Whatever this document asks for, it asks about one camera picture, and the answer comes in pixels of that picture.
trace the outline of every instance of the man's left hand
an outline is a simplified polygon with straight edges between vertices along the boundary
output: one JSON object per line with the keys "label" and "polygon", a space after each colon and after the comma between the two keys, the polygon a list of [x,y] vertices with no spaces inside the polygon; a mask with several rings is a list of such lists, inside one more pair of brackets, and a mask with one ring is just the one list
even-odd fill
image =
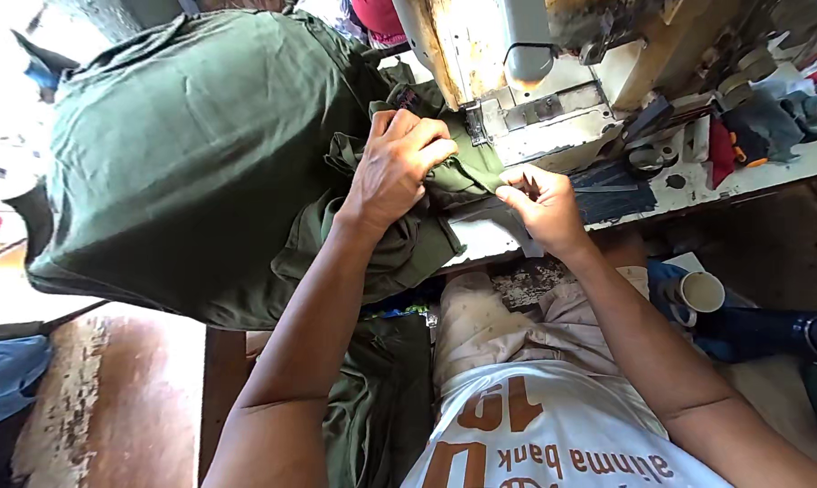
{"label": "man's left hand", "polygon": [[406,109],[377,112],[351,189],[337,219],[376,239],[424,194],[423,178],[457,152],[445,122]]}

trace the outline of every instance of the beige pants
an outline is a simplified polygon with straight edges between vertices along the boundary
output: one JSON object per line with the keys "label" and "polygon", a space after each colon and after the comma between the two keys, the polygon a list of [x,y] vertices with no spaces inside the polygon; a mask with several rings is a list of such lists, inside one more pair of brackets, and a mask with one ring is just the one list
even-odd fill
{"label": "beige pants", "polygon": [[[620,267],[649,297],[645,267]],[[622,376],[579,283],[560,283],[539,300],[544,321],[511,313],[483,272],[454,278],[441,294],[433,381],[441,387],[456,374],[512,361],[568,361],[587,371]]]}

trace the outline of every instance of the white mug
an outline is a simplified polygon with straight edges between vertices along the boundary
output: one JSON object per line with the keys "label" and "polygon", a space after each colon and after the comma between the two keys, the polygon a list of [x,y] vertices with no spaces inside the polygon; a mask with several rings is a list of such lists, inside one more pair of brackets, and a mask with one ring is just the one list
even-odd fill
{"label": "white mug", "polygon": [[[682,278],[668,280],[662,289],[664,296],[671,301],[671,313],[684,327],[695,327],[698,312],[716,312],[725,303],[724,285],[706,271],[694,271]],[[687,319],[680,317],[679,305],[689,311]]]}

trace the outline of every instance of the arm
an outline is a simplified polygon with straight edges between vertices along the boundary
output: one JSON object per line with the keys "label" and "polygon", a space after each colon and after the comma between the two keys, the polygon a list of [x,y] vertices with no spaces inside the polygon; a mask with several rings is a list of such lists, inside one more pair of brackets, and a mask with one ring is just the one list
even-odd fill
{"label": "arm", "polygon": [[751,405],[604,258],[580,221],[566,176],[533,166],[532,202],[515,188],[497,195],[516,208],[530,234],[577,276],[614,360],[671,440],[736,486],[817,486],[817,465],[767,426]]}
{"label": "arm", "polygon": [[456,152],[444,122],[379,112],[324,246],[230,411],[204,486],[326,486],[321,423],[357,324],[363,275],[424,175]]}

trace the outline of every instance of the white t-shirt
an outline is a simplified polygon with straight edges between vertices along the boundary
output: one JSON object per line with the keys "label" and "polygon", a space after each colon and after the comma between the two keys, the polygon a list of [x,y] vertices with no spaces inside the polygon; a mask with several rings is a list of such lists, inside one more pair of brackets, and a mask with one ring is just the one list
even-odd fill
{"label": "white t-shirt", "polygon": [[441,394],[441,421],[403,487],[730,486],[672,444],[622,378],[526,361],[465,371]]}

